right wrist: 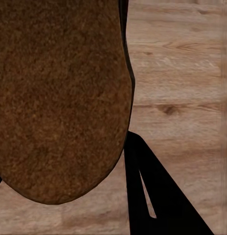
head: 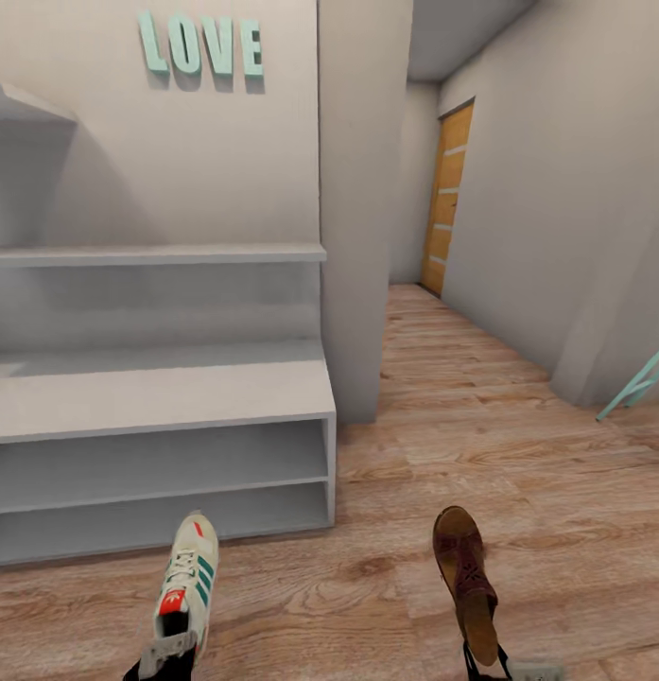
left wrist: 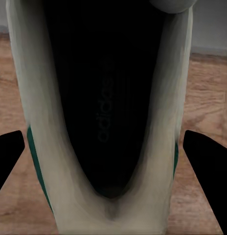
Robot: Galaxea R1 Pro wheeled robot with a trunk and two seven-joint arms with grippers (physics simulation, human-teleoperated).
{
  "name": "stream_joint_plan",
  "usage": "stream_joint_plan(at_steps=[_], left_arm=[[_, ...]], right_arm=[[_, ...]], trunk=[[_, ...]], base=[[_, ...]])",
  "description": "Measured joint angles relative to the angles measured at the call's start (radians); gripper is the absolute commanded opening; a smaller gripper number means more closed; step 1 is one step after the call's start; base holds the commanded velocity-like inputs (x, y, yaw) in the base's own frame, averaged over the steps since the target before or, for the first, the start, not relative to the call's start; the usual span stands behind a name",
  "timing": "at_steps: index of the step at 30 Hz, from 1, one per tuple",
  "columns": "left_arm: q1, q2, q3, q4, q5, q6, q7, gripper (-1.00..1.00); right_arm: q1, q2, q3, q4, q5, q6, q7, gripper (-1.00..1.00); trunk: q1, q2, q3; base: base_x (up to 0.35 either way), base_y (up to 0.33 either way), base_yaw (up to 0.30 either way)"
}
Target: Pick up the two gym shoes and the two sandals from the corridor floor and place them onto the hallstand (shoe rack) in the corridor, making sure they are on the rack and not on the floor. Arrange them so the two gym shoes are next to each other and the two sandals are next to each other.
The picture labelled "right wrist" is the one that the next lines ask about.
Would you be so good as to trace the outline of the sandal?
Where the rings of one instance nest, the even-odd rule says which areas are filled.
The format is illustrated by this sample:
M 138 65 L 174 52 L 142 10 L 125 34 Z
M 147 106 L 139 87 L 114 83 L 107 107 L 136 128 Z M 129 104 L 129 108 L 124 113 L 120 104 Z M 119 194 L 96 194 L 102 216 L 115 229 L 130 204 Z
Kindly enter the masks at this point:
M 135 77 L 129 0 L 0 0 L 0 177 L 40 204 L 84 196 L 114 169 Z

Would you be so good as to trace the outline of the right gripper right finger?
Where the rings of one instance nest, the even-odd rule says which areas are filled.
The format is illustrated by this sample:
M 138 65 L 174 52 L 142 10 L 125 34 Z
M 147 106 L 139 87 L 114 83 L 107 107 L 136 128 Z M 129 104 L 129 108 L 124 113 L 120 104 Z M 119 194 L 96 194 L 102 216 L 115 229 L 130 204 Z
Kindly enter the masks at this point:
M 140 135 L 128 131 L 124 157 L 131 235 L 214 235 Z M 140 173 L 157 218 L 149 215 Z

